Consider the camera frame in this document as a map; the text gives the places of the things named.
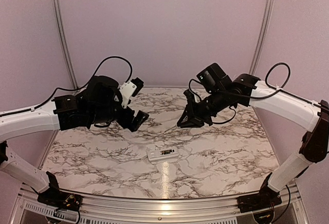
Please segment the white remote control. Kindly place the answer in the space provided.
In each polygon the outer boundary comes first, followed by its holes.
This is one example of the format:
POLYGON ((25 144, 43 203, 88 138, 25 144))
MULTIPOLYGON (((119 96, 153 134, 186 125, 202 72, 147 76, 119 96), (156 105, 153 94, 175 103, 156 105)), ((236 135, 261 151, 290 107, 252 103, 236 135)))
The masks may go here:
POLYGON ((163 148, 160 150, 148 151, 147 157, 148 157, 149 162, 159 162, 159 161, 177 158, 177 157, 179 157, 179 152, 178 152, 178 149, 175 147, 163 148), (174 150, 174 153, 172 153, 170 155, 161 155, 160 152, 164 151, 164 150, 174 150))

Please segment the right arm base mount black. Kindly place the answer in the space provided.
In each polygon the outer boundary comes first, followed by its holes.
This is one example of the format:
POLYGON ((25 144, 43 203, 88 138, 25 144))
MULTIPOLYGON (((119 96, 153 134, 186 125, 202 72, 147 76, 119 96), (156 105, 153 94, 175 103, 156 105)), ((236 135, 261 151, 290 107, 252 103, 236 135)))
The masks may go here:
POLYGON ((256 193, 237 198, 237 205, 241 213, 272 208, 281 203, 282 199, 279 193, 256 193))

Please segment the small clear-handled screwdriver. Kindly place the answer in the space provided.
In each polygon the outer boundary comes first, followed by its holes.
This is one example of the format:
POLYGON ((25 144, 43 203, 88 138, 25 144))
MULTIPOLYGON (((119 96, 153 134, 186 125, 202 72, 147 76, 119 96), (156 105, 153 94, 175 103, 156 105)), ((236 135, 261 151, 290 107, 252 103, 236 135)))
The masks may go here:
POLYGON ((166 134, 167 132, 170 132, 172 131, 173 129, 176 129, 177 128, 177 124, 173 125, 172 127, 166 129, 165 131, 163 131, 161 134, 164 135, 166 134))

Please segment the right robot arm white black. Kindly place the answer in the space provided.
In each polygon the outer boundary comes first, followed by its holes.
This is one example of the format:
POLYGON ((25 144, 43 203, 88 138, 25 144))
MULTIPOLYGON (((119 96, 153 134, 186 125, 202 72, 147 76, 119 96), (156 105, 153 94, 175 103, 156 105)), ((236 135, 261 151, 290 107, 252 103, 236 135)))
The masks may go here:
POLYGON ((246 73, 231 80, 218 63, 198 73, 196 82, 204 87, 208 96, 196 101, 192 90, 184 92, 187 105, 177 121, 178 127, 212 126, 215 124, 212 119, 220 111, 242 105, 256 111, 277 154, 281 154, 281 150, 275 143, 291 138, 289 129, 301 136, 300 147, 291 151, 264 180, 255 195, 254 202, 258 207, 268 206, 288 183, 328 155, 328 102, 308 100, 286 91, 286 83, 273 86, 267 79, 246 73))

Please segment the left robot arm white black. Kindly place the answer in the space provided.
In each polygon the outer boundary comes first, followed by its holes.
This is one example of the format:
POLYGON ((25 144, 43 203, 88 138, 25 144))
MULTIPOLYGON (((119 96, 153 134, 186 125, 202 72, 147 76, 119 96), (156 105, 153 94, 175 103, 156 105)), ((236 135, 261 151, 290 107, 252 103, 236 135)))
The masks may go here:
POLYGON ((139 78, 119 84, 110 77, 94 76, 76 95, 58 96, 34 108, 1 114, 1 171, 29 185, 42 203, 61 206, 79 201, 78 196, 69 197, 60 190, 54 174, 41 171, 18 156, 7 140, 50 130, 106 128, 112 122, 135 132, 149 117, 129 108, 131 98, 143 86, 139 78))

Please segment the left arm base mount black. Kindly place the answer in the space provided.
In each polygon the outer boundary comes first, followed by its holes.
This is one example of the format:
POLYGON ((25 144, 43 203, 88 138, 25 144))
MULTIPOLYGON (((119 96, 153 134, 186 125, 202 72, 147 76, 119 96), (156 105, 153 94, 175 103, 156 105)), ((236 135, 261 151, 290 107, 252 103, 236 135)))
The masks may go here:
POLYGON ((38 194, 38 202, 56 207, 59 210, 79 211, 82 203, 82 196, 62 191, 57 193, 44 192, 38 194))

